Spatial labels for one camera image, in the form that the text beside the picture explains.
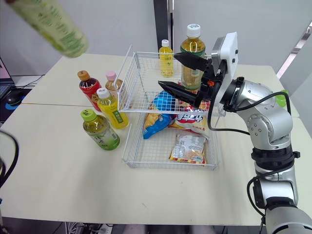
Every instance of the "white wire basket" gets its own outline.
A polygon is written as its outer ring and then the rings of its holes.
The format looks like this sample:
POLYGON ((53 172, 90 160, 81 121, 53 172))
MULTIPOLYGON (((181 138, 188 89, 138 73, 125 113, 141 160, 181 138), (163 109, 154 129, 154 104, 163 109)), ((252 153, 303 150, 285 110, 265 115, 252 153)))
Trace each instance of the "white wire basket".
POLYGON ((169 156, 176 145, 177 134, 187 134, 185 130, 166 128, 149 139, 143 139, 145 113, 138 113, 136 123, 132 123, 123 152, 123 160, 131 168, 167 168, 167 169, 208 169, 218 165, 221 149, 216 133, 210 131, 205 143, 205 164, 192 164, 170 160, 169 156))
MULTIPOLYGON (((118 109, 121 112, 166 114, 185 114, 193 111, 189 104, 177 99, 174 103, 166 104, 167 106, 162 110, 151 108, 154 99, 163 91, 158 84, 159 80, 180 83, 181 63, 174 59, 173 75, 170 78, 165 78, 160 71, 159 53, 135 52, 118 93, 118 109)), ((209 104, 202 102, 201 106, 201 111, 197 112, 197 115, 206 115, 209 104)), ((222 105, 215 106, 213 116, 225 116, 222 105)))

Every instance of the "pink bottle cap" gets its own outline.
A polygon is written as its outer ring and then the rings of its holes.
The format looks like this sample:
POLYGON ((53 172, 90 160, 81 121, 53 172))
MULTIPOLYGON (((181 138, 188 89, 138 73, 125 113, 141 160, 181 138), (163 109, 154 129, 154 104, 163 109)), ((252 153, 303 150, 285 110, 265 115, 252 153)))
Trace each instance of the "pink bottle cap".
POLYGON ((107 72, 106 77, 109 81, 114 81, 116 79, 116 73, 115 72, 107 72))

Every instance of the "white wall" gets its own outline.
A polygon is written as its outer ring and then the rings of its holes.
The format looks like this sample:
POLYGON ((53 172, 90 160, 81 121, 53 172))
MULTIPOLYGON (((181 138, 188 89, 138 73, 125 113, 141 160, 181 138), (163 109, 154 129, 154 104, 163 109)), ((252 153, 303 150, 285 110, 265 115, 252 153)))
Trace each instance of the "white wall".
POLYGON ((294 103, 300 118, 312 137, 312 73, 308 78, 297 88, 291 95, 292 102, 294 103))
MULTIPOLYGON (((153 0, 60 0, 89 39, 87 53, 157 51, 153 0)), ((61 57, 0 0, 0 55, 12 75, 45 74, 61 57)))
POLYGON ((174 51, 187 25, 198 23, 207 54, 218 37, 237 31, 239 63, 277 72, 310 24, 311 9, 310 0, 175 0, 174 51))
POLYGON ((280 79, 312 137, 312 36, 280 79))

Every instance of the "plastic bottle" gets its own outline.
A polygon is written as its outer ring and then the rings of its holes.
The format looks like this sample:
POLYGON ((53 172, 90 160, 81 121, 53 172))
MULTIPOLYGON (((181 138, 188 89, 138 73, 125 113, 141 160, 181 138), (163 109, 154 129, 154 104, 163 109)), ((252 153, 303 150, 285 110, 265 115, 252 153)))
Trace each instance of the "plastic bottle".
MULTIPOLYGON (((281 92, 285 92, 289 95, 288 90, 283 89, 283 90, 281 90, 281 92)), ((281 107, 286 106, 287 102, 286 102, 286 98, 284 95, 277 95, 275 98, 276 98, 276 102, 279 106, 281 106, 281 107)))
POLYGON ((95 78, 91 78, 87 71, 80 71, 77 73, 81 82, 79 87, 82 92, 87 96, 97 111, 101 111, 98 107, 98 95, 97 90, 101 88, 99 81, 95 78))
POLYGON ((118 91, 122 85, 122 80, 117 79, 117 81, 116 81, 117 90, 116 90, 116 88, 114 87, 114 81, 116 79, 116 73, 115 72, 107 72, 105 75, 107 78, 105 88, 109 90, 111 95, 113 95, 115 98, 118 98, 118 91))
POLYGON ((97 95, 97 105, 109 119, 111 125, 116 129, 127 127, 129 124, 128 117, 125 113, 118 111, 117 99, 105 88, 98 89, 97 95))
POLYGON ((174 74, 174 56, 167 55, 166 53, 173 53, 172 49, 169 47, 168 40, 161 41, 161 48, 159 49, 159 59, 160 59, 160 73, 164 77, 171 77, 174 74))
MULTIPOLYGON (((187 25, 188 38, 182 42, 180 47, 181 52, 191 52, 199 57, 204 57, 206 46, 204 42, 199 39, 200 34, 201 30, 198 24, 187 25)), ((196 90, 200 87, 202 74, 203 72, 200 70, 193 70, 182 66, 182 84, 188 90, 196 90)))
POLYGON ((56 0, 5 1, 63 55, 75 58, 88 49, 88 39, 56 0))
POLYGON ((81 112, 83 129, 104 150, 113 150, 120 143, 119 136, 109 125, 104 116, 97 115, 93 110, 86 109, 81 112))

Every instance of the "computer mouse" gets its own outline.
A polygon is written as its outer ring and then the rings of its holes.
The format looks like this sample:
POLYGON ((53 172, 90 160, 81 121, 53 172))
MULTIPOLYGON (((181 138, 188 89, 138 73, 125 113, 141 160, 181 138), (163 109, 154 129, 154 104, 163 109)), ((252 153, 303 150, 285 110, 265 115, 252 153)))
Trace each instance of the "computer mouse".
POLYGON ((21 91, 16 89, 12 90, 7 96, 6 96, 6 102, 10 104, 11 106, 17 106, 21 103, 21 91))

